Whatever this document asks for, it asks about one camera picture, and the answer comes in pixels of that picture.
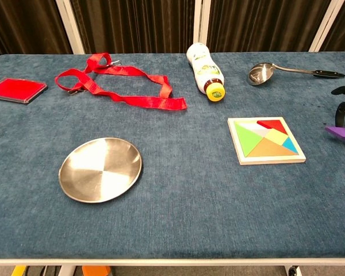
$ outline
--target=plastic bottle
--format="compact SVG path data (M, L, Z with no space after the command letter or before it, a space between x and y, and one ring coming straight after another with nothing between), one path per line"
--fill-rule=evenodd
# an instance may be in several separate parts
M224 98L224 76L213 62L207 46L202 43L192 44L186 52L186 57L193 68L200 92L206 94L213 102Z

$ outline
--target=red lanyard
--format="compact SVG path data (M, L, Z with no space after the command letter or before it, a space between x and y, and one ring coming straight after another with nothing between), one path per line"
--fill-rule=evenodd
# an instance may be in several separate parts
M101 65L99 62L102 58L106 59L106 65ZM95 72L98 74L121 75L121 76L146 76L155 83L162 85L160 90L160 97L150 96L120 96L112 91L106 91L100 88L93 79L87 74ZM62 86L59 83L59 78L62 76L75 76L78 78L78 83L72 88ZM186 109L184 98L169 98L172 91L168 83L167 76L162 75L148 75L142 70L134 66L113 66L111 56L108 53L96 53L87 59L87 67L81 71L71 68L62 72L55 78L55 83L66 91L76 91L79 89L86 89L93 95L109 96L113 101L125 102L128 105L138 106L140 108L156 108L164 110L183 110Z

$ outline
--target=purple object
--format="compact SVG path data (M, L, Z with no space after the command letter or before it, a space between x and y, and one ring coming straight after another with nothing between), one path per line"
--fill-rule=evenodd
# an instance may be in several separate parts
M339 128L338 126L327 126L325 130L338 138L345 139L345 128Z

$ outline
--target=yellow bottle cap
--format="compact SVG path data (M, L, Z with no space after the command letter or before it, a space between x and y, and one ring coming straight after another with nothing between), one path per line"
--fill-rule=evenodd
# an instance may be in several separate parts
M211 83L206 88L206 95L211 101L217 102L217 101L221 100L222 98L224 98L225 88L219 82Z

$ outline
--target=tangram puzzle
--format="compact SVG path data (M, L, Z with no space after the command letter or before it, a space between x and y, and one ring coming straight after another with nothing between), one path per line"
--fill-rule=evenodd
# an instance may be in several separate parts
M241 165L305 162L305 156L282 117L229 118Z

